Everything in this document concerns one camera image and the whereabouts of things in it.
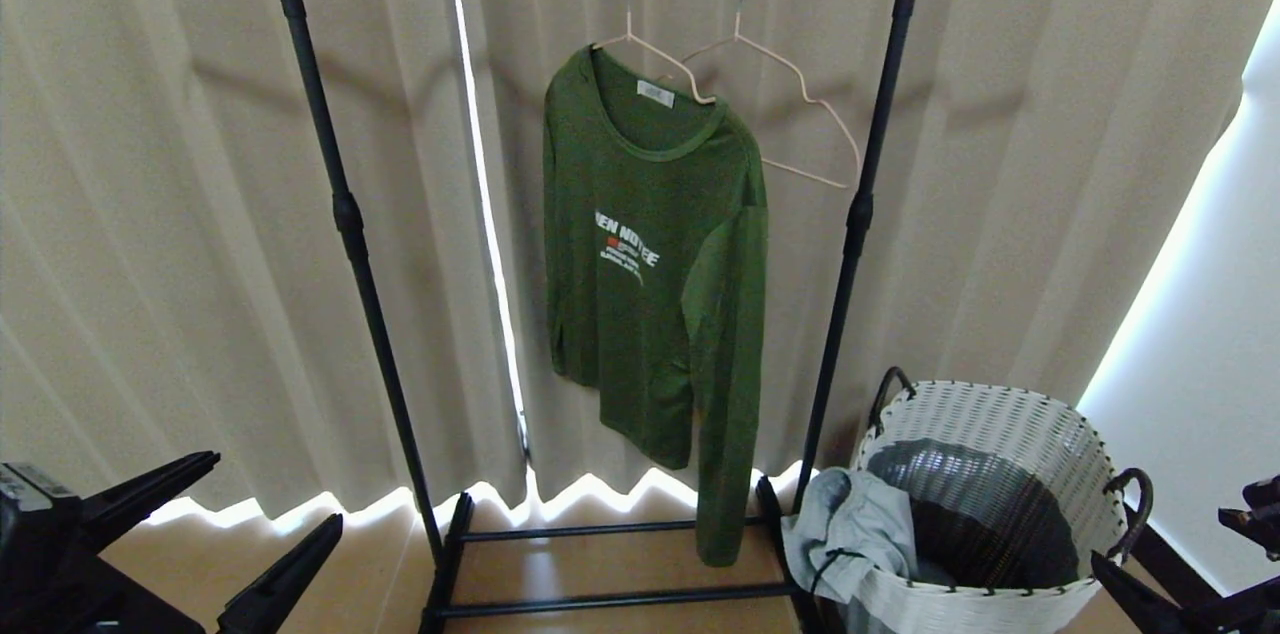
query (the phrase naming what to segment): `shirt neckline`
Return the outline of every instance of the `shirt neckline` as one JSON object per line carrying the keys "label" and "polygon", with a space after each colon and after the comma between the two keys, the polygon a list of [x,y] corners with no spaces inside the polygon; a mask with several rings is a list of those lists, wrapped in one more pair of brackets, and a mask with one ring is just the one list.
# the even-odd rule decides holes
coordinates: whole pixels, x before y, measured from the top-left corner
{"label": "shirt neckline", "polygon": [[[650,85],[654,85],[654,82],[650,82],[645,77],[641,77],[636,72],[632,72],[630,67],[627,67],[626,64],[618,61],[618,59],[614,58],[608,51],[605,51],[603,49],[593,50],[591,49],[593,46],[595,46],[595,45],[594,44],[586,45],[585,47],[582,47],[579,51],[580,65],[581,65],[582,73],[586,76],[588,87],[591,90],[591,95],[589,97],[590,102],[591,102],[591,109],[595,111],[595,115],[599,117],[600,123],[604,126],[604,128],[609,133],[609,136],[616,142],[618,142],[618,145],[621,145],[622,149],[625,149],[632,156],[636,156],[639,159],[644,159],[644,160],[648,160],[648,161],[671,161],[673,159],[680,159],[681,156],[685,156],[686,154],[689,154],[689,152],[694,151],[695,149],[698,149],[699,146],[701,146],[703,142],[705,142],[708,138],[710,138],[710,136],[713,133],[716,133],[716,129],[719,128],[721,122],[723,122],[723,119],[724,119],[724,111],[726,111],[727,106],[724,104],[724,100],[722,97],[717,96],[716,101],[710,105],[710,106],[713,106],[713,109],[710,111],[710,115],[707,117],[707,120],[703,123],[703,127],[699,129],[699,132],[694,133],[692,137],[686,138],[685,141],[677,143],[673,147],[668,147],[668,149],[645,149],[645,147],[637,145],[636,142],[628,140],[621,131],[618,131],[617,124],[613,123],[613,119],[609,118],[608,110],[604,108],[604,99],[600,96],[600,82],[599,82],[599,79],[595,76],[594,56],[595,55],[603,56],[603,59],[608,60],[609,65],[617,67],[625,74],[627,74],[628,77],[634,77],[637,81],[648,82]],[[672,93],[675,93],[677,97],[681,97],[685,101],[690,101],[692,104],[698,104],[698,101],[695,100],[695,97],[691,97],[691,96],[686,95],[685,92],[672,91]]]}

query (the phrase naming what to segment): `clothes hanger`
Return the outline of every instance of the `clothes hanger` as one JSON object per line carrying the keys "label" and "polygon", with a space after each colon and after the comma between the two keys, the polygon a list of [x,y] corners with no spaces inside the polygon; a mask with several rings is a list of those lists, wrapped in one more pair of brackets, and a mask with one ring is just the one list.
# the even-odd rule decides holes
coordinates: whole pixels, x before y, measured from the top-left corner
{"label": "clothes hanger", "polygon": [[703,96],[698,92],[698,79],[694,78],[694,73],[692,70],[689,69],[689,67],[682,64],[681,60],[676,59],[676,56],[671,56],[664,51],[659,50],[658,47],[653,46],[652,44],[635,36],[635,33],[631,31],[631,1],[634,0],[627,0],[627,33],[622,35],[621,37],[613,37],[612,40],[605,40],[603,42],[595,42],[594,45],[591,45],[591,50],[594,51],[617,42],[632,42],[644,46],[644,49],[653,51],[653,54],[657,54],[658,56],[666,59],[671,64],[677,65],[681,69],[681,72],[689,76],[689,88],[692,91],[694,101],[696,101],[698,104],[714,104],[716,97]]}
{"label": "clothes hanger", "polygon": [[[760,54],[768,56],[769,59],[786,65],[786,68],[791,69],[791,72],[796,76],[796,78],[800,79],[800,96],[804,96],[805,104],[815,104],[815,105],[823,106],[823,109],[827,110],[827,114],[831,114],[832,119],[836,119],[836,124],[840,126],[840,132],[842,134],[845,134],[845,138],[849,141],[849,146],[852,147],[852,150],[854,150],[854,179],[856,182],[859,178],[861,178],[861,173],[863,173],[863,151],[858,147],[858,141],[855,141],[854,136],[851,133],[849,133],[849,127],[845,126],[845,122],[840,118],[838,114],[836,114],[836,110],[831,106],[831,104],[828,104],[826,100],[814,99],[813,96],[809,96],[809,88],[805,86],[804,73],[800,72],[799,67],[796,67],[795,64],[792,64],[787,59],[783,59],[781,55],[774,54],[773,51],[769,51],[763,45],[755,44],[754,41],[751,41],[751,40],[749,40],[749,38],[746,38],[746,37],[742,36],[742,3],[745,3],[745,1],[746,0],[737,0],[737,10],[733,14],[733,36],[731,36],[731,37],[728,37],[726,40],[721,40],[718,42],[709,44],[709,45],[707,45],[707,46],[704,46],[704,47],[701,47],[701,49],[699,49],[699,50],[696,50],[696,51],[694,51],[694,53],[691,53],[689,55],[685,55],[684,58],[681,58],[681,64],[689,61],[690,59],[692,59],[694,56],[698,56],[699,54],[705,54],[705,53],[708,53],[708,51],[710,51],[713,49],[717,49],[718,46],[723,46],[723,45],[732,44],[732,42],[741,42],[741,44],[745,44],[746,46],[754,49],[755,51],[759,51]],[[794,167],[787,167],[786,164],[778,164],[776,161],[768,161],[768,160],[764,160],[764,164],[772,164],[773,167],[777,167],[778,169],[786,169],[787,172],[791,172],[792,174],[800,174],[801,177],[805,177],[806,179],[814,179],[815,182],[822,182],[823,184],[827,184],[827,186],[831,186],[831,187],[836,187],[837,190],[846,190],[846,188],[849,188],[847,184],[841,184],[838,182],[832,182],[832,179],[826,179],[823,177],[818,177],[818,174],[810,174],[808,172],[803,172],[803,170],[796,169]]]}

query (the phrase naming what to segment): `floor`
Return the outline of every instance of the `floor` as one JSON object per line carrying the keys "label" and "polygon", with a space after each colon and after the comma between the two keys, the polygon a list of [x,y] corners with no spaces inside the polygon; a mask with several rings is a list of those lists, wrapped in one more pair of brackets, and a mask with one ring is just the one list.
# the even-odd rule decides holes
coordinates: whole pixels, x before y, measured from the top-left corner
{"label": "floor", "polygon": [[[786,491],[780,497],[788,498]],[[161,525],[142,524],[113,544],[104,557],[210,631],[223,603],[320,523],[332,508],[319,507],[288,533],[264,517],[220,528],[201,515]],[[686,505],[650,491],[625,515],[627,521],[689,517]],[[571,506],[553,525],[614,523],[623,515],[594,500]],[[527,526],[541,525],[530,521]],[[479,502],[472,530],[507,529],[504,514]],[[403,505],[367,523],[348,525],[324,570],[298,602],[283,633],[417,631],[431,580],[426,537],[412,506]],[[763,528],[748,529],[739,562],[708,569],[694,553],[691,532],[611,534],[585,538],[486,542],[467,546],[457,603],[590,594],[658,588],[776,581],[781,570]],[[786,598],[699,605],[586,610],[451,621],[448,631],[709,634],[799,631]],[[1069,634],[1137,634],[1106,593],[1093,598]]]}

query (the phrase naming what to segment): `laundry basket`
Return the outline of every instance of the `laundry basket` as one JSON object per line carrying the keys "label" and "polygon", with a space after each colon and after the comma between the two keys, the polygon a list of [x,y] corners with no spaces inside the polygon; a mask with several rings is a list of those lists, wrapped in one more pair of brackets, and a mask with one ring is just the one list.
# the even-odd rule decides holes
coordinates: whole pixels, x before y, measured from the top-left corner
{"label": "laundry basket", "polygon": [[[902,391],[881,410],[893,380]],[[1123,564],[1151,512],[1151,480],[1116,476],[1092,425],[1009,387],[911,384],[890,369],[855,469],[911,497],[920,558],[956,585],[872,569],[844,611],[860,634],[1051,634],[1097,593],[1093,551]],[[1126,521],[1123,489],[1139,483]]]}

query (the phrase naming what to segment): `white wall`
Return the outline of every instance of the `white wall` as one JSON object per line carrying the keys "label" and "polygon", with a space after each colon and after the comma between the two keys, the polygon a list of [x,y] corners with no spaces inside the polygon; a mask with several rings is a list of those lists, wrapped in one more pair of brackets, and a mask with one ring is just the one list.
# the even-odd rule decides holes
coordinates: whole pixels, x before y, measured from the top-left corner
{"label": "white wall", "polygon": [[1280,0],[1239,113],[1079,409],[1117,467],[1152,475],[1156,529],[1212,584],[1280,574],[1216,516],[1243,506],[1242,485],[1280,473]]}

